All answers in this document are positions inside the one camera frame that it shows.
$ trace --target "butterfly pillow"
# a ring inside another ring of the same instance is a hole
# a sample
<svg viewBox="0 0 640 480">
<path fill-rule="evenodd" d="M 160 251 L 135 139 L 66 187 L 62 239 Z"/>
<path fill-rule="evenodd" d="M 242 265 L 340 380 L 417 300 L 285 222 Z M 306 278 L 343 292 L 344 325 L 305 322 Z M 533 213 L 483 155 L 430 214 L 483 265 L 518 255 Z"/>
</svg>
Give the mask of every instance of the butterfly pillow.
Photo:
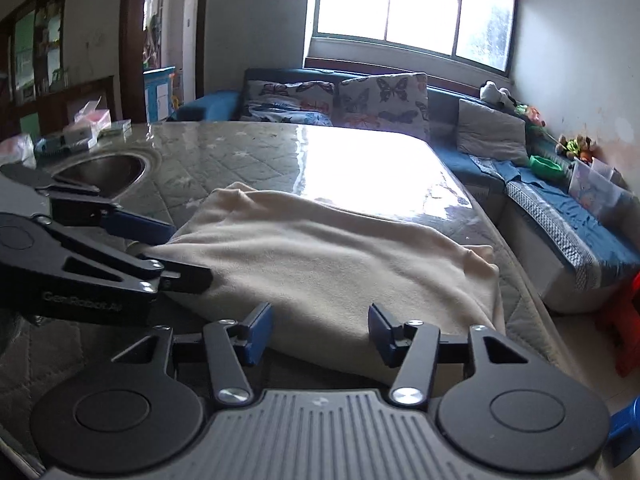
<svg viewBox="0 0 640 480">
<path fill-rule="evenodd" d="M 397 132 L 421 140 L 429 135 L 427 75 L 405 73 L 342 81 L 336 125 Z"/>
<path fill-rule="evenodd" d="M 334 85 L 325 81 L 286 84 L 247 81 L 244 102 L 289 105 L 296 110 L 320 112 L 330 117 L 334 111 L 334 92 Z"/>
</svg>

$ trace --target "wooden door frame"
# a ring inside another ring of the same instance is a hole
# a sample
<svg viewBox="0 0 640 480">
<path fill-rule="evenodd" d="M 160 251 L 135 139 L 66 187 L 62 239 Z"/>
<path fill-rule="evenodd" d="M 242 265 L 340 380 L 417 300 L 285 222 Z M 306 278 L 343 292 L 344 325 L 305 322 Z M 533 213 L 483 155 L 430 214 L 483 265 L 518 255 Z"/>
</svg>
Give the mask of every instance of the wooden door frame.
<svg viewBox="0 0 640 480">
<path fill-rule="evenodd" d="M 198 0 L 196 15 L 196 97 L 204 95 L 204 24 L 207 0 Z M 142 55 L 145 47 L 145 0 L 120 0 L 120 100 L 122 117 L 146 122 L 145 79 Z"/>
<path fill-rule="evenodd" d="M 196 99 L 204 96 L 204 28 L 207 17 L 207 0 L 198 0 L 196 14 Z"/>
</svg>

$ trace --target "glass cabinet door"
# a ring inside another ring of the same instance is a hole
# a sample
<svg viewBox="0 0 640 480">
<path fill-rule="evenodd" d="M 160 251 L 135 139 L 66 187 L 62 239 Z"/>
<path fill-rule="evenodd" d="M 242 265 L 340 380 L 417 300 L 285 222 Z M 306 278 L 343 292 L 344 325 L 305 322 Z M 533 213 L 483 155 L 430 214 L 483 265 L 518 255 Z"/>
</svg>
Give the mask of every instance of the glass cabinet door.
<svg viewBox="0 0 640 480">
<path fill-rule="evenodd" d="M 33 71 L 35 15 L 35 10 L 32 10 L 15 23 L 15 91 L 19 105 L 36 97 Z"/>
<path fill-rule="evenodd" d="M 11 36 L 0 30 L 0 114 L 12 100 Z"/>
<path fill-rule="evenodd" d="M 56 0 L 43 0 L 37 7 L 34 29 L 34 72 L 38 95 L 60 89 L 62 5 Z"/>
</svg>

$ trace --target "green bowl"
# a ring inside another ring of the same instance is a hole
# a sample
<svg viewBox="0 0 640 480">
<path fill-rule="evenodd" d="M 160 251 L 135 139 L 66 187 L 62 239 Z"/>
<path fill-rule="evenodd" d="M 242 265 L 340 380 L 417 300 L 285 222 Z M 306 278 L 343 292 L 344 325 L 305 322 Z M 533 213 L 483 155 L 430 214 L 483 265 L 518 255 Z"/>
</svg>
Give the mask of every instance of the green bowl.
<svg viewBox="0 0 640 480">
<path fill-rule="evenodd" d="M 529 167 L 536 177 L 543 180 L 557 181 L 564 177 L 562 166 L 542 156 L 531 155 L 529 157 Z"/>
</svg>

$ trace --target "window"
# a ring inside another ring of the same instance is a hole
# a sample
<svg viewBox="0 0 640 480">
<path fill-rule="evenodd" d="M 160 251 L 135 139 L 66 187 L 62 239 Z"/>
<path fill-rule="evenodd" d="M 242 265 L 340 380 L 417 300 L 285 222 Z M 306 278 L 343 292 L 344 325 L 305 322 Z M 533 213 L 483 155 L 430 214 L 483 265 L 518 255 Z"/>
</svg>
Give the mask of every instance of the window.
<svg viewBox="0 0 640 480">
<path fill-rule="evenodd" d="M 316 36 L 411 47 L 506 73 L 516 0 L 319 0 Z"/>
</svg>

